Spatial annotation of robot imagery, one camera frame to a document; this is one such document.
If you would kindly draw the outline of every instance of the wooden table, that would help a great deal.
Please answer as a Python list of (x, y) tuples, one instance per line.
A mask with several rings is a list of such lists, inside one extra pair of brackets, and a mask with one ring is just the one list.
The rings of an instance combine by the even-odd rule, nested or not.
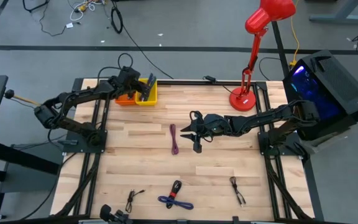
[[(82, 88), (95, 84), (96, 79), (84, 79)], [(272, 108), (287, 103), (282, 82), (267, 82), (267, 88)], [(119, 106), (112, 102), (106, 125), (108, 141), (100, 160), (91, 218), (99, 218), (104, 204), (113, 211), (124, 211), (130, 190), (144, 189), (132, 203), (132, 219), (232, 220), (238, 216), (240, 220), (272, 221), (265, 162), (257, 140), (259, 129), (239, 138), (222, 136), (214, 138), (212, 143), (203, 141), (201, 154), (192, 150), (190, 140), (179, 137), (181, 128), (190, 123), (191, 110), (199, 110), (204, 116), (208, 113), (256, 114), (255, 108), (248, 112), (234, 110), (228, 98), (229, 93), (221, 86), (159, 85), (156, 106)], [(78, 105), (75, 119), (91, 121), (93, 107), (94, 102)], [(177, 156), (171, 154), (170, 124), (177, 126), (180, 149)], [(63, 167), (51, 213), (58, 212), (77, 188), (83, 157), (77, 154)], [(313, 216), (301, 161), (296, 156), (282, 156), (282, 164), (288, 191), (299, 206)], [(237, 177), (238, 189), (247, 201), (244, 208), (237, 202), (229, 181), (231, 176)], [(177, 200), (193, 203), (193, 210), (166, 209), (165, 204), (157, 201), (158, 196), (169, 194), (175, 180), (183, 183)], [(277, 188), (276, 191), (283, 217), (281, 195)], [(84, 195), (82, 213), (87, 193)]]

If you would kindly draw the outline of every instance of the black pc case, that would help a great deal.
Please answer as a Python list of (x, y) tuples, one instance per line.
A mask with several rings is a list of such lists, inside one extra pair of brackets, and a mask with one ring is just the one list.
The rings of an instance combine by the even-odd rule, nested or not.
[(341, 132), (358, 122), (358, 82), (328, 51), (302, 58), (283, 80), (288, 102), (313, 101), (321, 122), (300, 128), (301, 139)]

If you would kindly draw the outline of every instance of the concrete floor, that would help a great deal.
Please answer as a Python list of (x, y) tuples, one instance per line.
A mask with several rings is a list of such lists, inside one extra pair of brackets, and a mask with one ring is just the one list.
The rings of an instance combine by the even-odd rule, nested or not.
[[(28, 7), (44, 0), (26, 1)], [(294, 26), (301, 49), (353, 50), (352, 39), (358, 25), (314, 24), (311, 13), (334, 12), (338, 3), (307, 3), (299, 1)], [(118, 3), (124, 23), (140, 46), (158, 47), (252, 47), (252, 36), (244, 22), (257, 9), (258, 0), (143, 0)], [(111, 4), (106, 6), (109, 12)], [(45, 30), (60, 32), (69, 23), (71, 9), (66, 1), (52, 0), (43, 20)], [(103, 8), (86, 11), (82, 25), (67, 29), (63, 35), (50, 37), (40, 31), (38, 20), (42, 11), (32, 15), (23, 10), (21, 1), (10, 0), (0, 16), (0, 45), (41, 46), (134, 46), (125, 33), (116, 34), (109, 27)], [(280, 32), (286, 49), (295, 49), (290, 20), (280, 21)], [(272, 30), (264, 37), (262, 48), (276, 49)], [(122, 51), (107, 50), (0, 50), (0, 75), (9, 76), (8, 88), (35, 101), (56, 96), (71, 89), (77, 77), (95, 77), (104, 66), (116, 65)], [(134, 68), (143, 75), (153, 72), (165, 78), (137, 51)], [(162, 70), (175, 78), (199, 79), (211, 75), (218, 79), (238, 80), (249, 59), (240, 52), (169, 52), (150, 51), (147, 56)], [(278, 57), (277, 54), (260, 54)], [(290, 62), (293, 55), (287, 54)], [(337, 55), (338, 60), (358, 80), (358, 55)], [(262, 69), (271, 80), (283, 78), (278, 60), (265, 60)], [(104, 76), (115, 75), (106, 71)], [(258, 70), (253, 80), (264, 80)], [(43, 142), (46, 130), (32, 110), (16, 102), (3, 100), (0, 108), (0, 142), (19, 144)], [(312, 155), (314, 175), (324, 218), (332, 222), (358, 223), (358, 125), (341, 136), (329, 148)], [(30, 213), (47, 192), (7, 194), (2, 213), (15, 220)], [(33, 217), (46, 217), (52, 198)]]

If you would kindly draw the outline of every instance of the purple cable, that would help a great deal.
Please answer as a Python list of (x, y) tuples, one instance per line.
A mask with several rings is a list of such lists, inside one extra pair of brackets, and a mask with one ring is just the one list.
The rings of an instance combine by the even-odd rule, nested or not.
[(177, 126), (174, 124), (171, 124), (169, 126), (169, 131), (171, 132), (171, 136), (172, 136), (172, 155), (177, 155), (179, 153), (179, 148), (178, 148), (178, 144), (176, 141), (176, 129)]

